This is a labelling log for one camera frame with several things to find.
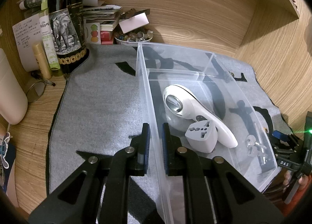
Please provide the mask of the green white cosmetic tube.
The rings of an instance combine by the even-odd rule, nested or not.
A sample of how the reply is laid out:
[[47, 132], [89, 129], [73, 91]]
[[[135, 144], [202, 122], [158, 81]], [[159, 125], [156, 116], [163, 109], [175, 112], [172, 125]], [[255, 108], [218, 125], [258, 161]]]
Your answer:
[[49, 20], [48, 0], [41, 1], [41, 12], [39, 13], [39, 25], [41, 29], [44, 51], [53, 73], [60, 71], [58, 57], [54, 48], [54, 42], [51, 33]]

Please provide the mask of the white small cardboard box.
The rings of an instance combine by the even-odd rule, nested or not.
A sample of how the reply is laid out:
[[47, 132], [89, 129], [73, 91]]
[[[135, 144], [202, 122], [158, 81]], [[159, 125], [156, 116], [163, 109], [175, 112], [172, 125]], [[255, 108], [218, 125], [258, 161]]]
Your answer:
[[121, 28], [121, 31], [125, 34], [149, 24], [149, 20], [146, 14], [143, 12], [129, 19], [120, 20], [118, 24]]

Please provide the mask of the white handwritten paper note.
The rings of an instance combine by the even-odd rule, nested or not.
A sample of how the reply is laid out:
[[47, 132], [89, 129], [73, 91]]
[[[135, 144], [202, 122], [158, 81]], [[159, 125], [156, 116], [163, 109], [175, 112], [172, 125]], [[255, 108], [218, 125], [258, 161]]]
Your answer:
[[31, 16], [12, 27], [19, 58], [26, 72], [39, 69], [32, 45], [42, 40], [39, 15]]

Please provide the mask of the silver keys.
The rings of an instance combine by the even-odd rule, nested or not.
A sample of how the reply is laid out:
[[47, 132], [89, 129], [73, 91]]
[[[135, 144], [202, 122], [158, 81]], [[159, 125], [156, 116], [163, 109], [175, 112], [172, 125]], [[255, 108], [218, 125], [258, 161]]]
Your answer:
[[258, 157], [260, 165], [264, 166], [269, 160], [267, 150], [260, 136], [248, 135], [246, 138], [247, 155], [250, 157]]

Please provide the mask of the bowl of stones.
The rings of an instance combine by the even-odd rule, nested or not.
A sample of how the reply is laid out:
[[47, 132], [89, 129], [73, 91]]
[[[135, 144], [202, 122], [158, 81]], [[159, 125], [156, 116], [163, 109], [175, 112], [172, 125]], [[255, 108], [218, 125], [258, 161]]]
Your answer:
[[150, 29], [139, 28], [125, 34], [121, 30], [117, 31], [114, 33], [114, 38], [119, 45], [137, 47], [141, 42], [150, 42], [153, 34], [154, 32]]

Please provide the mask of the white handheld fabric shaver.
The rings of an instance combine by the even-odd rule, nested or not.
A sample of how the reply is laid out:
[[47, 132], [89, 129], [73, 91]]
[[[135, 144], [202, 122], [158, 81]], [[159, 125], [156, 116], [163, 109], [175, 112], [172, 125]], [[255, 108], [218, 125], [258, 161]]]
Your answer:
[[215, 123], [218, 141], [228, 148], [238, 146], [238, 141], [232, 131], [223, 121], [209, 111], [188, 88], [173, 84], [163, 91], [163, 101], [166, 107], [176, 116], [199, 122], [201, 118]]

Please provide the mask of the clear plastic organizer box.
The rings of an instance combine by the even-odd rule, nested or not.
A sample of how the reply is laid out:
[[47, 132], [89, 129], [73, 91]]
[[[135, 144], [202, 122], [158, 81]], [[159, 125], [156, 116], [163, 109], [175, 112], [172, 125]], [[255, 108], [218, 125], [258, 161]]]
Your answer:
[[255, 110], [256, 91], [240, 87], [254, 74], [232, 67], [238, 61], [208, 51], [142, 43], [137, 49], [144, 117], [151, 129], [150, 173], [157, 193], [157, 211], [165, 223], [184, 223], [183, 181], [168, 176], [163, 125], [184, 147], [199, 156], [224, 158], [258, 191], [279, 173], [273, 149]]

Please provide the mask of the gold lip balm tube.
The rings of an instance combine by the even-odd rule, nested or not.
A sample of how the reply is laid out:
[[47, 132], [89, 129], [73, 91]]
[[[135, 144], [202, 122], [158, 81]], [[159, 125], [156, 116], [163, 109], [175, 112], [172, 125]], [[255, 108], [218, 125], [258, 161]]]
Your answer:
[[52, 73], [42, 43], [35, 42], [32, 45], [32, 50], [43, 77], [45, 79], [50, 79], [52, 77]]

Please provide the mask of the grey felt mat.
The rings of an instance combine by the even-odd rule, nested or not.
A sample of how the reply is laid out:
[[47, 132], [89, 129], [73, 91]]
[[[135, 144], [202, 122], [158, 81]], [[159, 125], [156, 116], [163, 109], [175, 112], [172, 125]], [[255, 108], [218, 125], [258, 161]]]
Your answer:
[[[129, 183], [129, 223], [184, 223], [183, 182], [164, 171], [163, 123], [188, 145], [191, 124], [174, 115], [162, 99], [164, 89], [179, 84], [234, 133], [238, 147], [217, 144], [208, 158], [220, 155], [259, 191], [280, 172], [268, 137], [291, 128], [258, 84], [253, 68], [239, 60], [194, 48], [143, 44], [89, 46], [89, 57], [67, 81], [49, 135], [47, 190], [52, 194], [84, 161], [82, 153], [113, 156], [151, 129], [147, 175]], [[251, 154], [249, 136], [256, 139]]]

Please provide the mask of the stack of books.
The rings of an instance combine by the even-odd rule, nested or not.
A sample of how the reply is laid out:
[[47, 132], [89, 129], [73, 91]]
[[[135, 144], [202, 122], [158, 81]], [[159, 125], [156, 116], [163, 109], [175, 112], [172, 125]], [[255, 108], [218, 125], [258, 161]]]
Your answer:
[[98, 7], [85, 7], [83, 20], [85, 23], [98, 22], [100, 24], [101, 45], [112, 45], [113, 31], [117, 27], [122, 7], [114, 4], [104, 4]]

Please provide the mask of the round glass coaster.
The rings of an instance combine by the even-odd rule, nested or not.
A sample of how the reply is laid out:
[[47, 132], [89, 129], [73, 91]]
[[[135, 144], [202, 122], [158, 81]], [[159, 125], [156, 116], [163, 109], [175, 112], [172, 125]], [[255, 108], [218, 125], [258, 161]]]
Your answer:
[[44, 94], [45, 87], [46, 82], [43, 80], [33, 83], [26, 92], [28, 103], [36, 102]]

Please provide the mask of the dark elephant label wine bottle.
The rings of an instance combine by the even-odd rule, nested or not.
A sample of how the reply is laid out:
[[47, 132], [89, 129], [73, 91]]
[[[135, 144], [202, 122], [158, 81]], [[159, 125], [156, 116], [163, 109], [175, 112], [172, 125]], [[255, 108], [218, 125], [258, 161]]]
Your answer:
[[70, 75], [88, 57], [82, 0], [48, 0], [54, 49], [64, 75]]

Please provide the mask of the beige cylindrical speaker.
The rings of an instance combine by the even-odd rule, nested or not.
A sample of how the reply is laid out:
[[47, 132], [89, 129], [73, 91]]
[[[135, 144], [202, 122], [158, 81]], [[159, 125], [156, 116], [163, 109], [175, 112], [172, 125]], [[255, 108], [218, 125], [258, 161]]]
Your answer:
[[1, 116], [3, 116], [9, 124], [16, 125], [23, 120], [27, 112], [28, 101], [2, 48], [0, 72]]

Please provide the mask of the traffic light card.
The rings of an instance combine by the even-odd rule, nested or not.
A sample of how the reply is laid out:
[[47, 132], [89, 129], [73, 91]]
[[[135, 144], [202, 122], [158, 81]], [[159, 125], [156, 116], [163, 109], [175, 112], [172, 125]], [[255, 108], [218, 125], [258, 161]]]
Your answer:
[[85, 23], [85, 39], [87, 44], [101, 44], [98, 22]]

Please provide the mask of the white travel plug adapter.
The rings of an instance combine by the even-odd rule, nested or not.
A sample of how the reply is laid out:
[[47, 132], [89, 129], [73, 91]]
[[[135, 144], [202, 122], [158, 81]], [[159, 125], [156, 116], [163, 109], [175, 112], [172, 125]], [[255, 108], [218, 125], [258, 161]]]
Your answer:
[[190, 124], [185, 137], [194, 150], [211, 153], [216, 146], [218, 134], [213, 121], [202, 120]]

